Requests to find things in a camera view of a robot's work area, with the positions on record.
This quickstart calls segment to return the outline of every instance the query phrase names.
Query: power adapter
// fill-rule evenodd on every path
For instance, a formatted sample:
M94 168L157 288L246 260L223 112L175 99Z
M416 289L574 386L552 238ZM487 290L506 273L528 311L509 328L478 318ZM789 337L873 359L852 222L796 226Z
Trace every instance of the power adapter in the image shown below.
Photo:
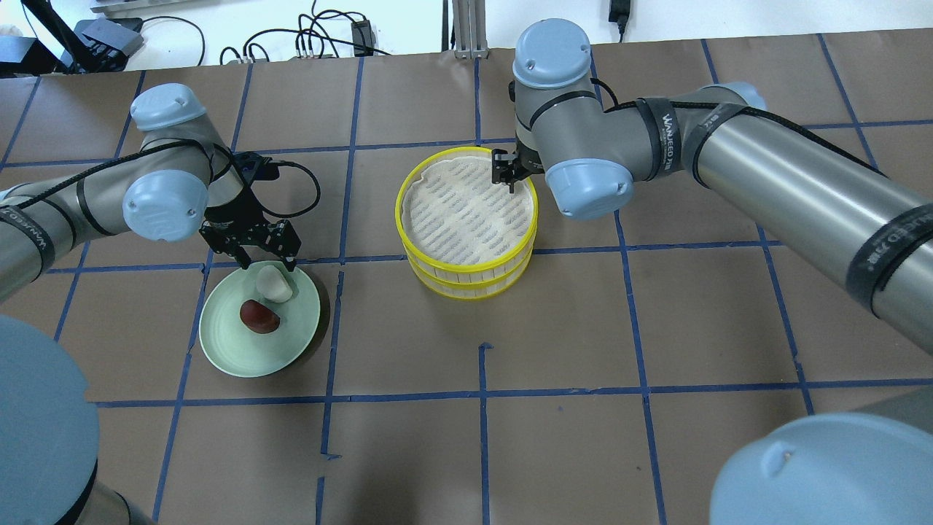
M353 55L372 56L376 47L376 35L372 32L372 25L368 20L350 23L350 32L353 33Z

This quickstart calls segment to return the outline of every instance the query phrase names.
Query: light green plate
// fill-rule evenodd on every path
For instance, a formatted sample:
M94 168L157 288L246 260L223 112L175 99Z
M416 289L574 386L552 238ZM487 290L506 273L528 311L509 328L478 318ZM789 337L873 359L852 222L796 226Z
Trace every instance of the light green plate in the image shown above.
M276 266L295 292L284 303L266 301L256 291L259 269ZM255 299L281 318L272 333L255 333L240 321L240 306ZM317 329L321 302L307 274L287 272L281 262L254 262L214 288L204 303L199 333L204 355L219 370L237 377L259 377L282 370L301 355Z

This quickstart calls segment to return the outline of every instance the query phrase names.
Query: dark red object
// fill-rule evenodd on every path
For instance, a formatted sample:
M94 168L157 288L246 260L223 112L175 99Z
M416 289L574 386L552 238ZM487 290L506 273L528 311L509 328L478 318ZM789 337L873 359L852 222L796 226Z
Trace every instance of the dark red object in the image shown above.
M265 305L250 299L240 306L240 321L255 333L271 333L279 327L279 316Z

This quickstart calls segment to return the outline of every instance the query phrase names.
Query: basket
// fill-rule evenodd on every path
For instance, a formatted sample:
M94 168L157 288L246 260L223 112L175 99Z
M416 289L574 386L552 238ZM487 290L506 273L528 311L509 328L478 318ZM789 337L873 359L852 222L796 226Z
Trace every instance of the basket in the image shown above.
M487 148L447 149L418 164L398 192L396 227L411 269L445 297L475 301L497 295L531 260L535 186L531 180L516 182L515 194L509 195L508 187L493 185L483 169L491 162ZM476 220L477 230L470 230ZM445 247L445 241L456 249Z

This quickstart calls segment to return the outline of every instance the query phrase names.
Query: yellow rim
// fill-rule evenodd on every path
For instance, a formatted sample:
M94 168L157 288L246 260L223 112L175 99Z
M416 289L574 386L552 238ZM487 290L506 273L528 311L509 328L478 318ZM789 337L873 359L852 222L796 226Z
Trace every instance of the yellow rim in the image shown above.
M425 281L424 279L421 278L421 274L419 274L418 272L414 272L414 276L417 277L418 280L420 280L420 281L422 282L422 284L424 284L429 290L431 290L432 292L436 293L437 295L442 295L442 296L444 296L444 297L447 297L448 299L455 299L455 300L457 300L457 301L482 301L483 299L492 299L492 298L495 297L496 295L499 295L500 293L502 293L502 292L504 292L504 291L507 291L507 290L508 290L509 288L511 288L515 283L519 282L519 279L522 278L522 274L524 274L524 271L528 269L528 264L530 264L530 263L531 263L531 257L528 257L528 263L526 263L524 266L522 266L522 265L517 266L518 268L521 268L521 269L522 269L521 272L519 272L519 274L518 274L517 276L515 276L515 280L513 280L512 282L510 282L510 283L509 283L506 287L504 287L502 290L494 291L494 292L490 293L489 295L481 295L480 297L460 297L459 295L451 295L451 294L449 294L449 293L446 293L446 292L440 291L440 290L436 290L436 289L434 289L433 287L431 287L431 285L430 285L427 281Z
M450 264L449 262L442 262L425 255L421 250L414 246L414 243L408 238L408 234L405 233L405 229L402 227L402 199L405 197L405 192L408 190L409 186L414 182L414 180L421 175L421 173L427 168L431 163L437 159L450 155L452 153L460 152L482 152L487 155L492 155L493 151L488 148L480 148L477 146L464 146L461 148L452 148L445 149L444 151L431 155L426 158L423 162L415 166L411 173L405 178L405 181L402 182L402 188L398 191L398 197L396 197L396 229L398 230L398 235L402 239L402 244L405 245L405 249L410 253L414 254L415 258L425 263L430 264L431 266L438 268L439 270L444 270L445 272L452 272L455 274L473 274L476 272L485 272L486 270L491 270L500 266L504 263L515 258L516 255L522 252L522 250L528 245L531 239L535 236L537 231L537 192L535 191L535 185L532 184L530 178L527 178L524 182L528 184L528 189L531 191L532 198L532 208L534 213L531 218L531 224L528 226L528 231L525 232L525 235L522 237L522 240L519 241L519 244L509 250L507 253L501 257L494 259L489 262L482 262L480 264Z
M419 266L417 262L413 262L411 260L410 254L409 254L409 264L411 265L411 268L415 271L415 273L418 273L422 277L425 277L428 280L435 282L441 286L446 286L448 288L453 288L455 290L479 290L482 288L488 288L490 286L493 286L494 284L500 283L508 279L512 274L514 274L519 268L522 267L524 262L529 257L531 257L532 252L533 250L529 249L528 252L522 256L522 260L519 261L519 263L516 264L514 267L512 267L512 269L508 270L505 274L502 274L501 276L493 277L491 279L486 279L480 282L453 282L453 281L449 281L444 278L432 276L431 274L427 273L427 270Z

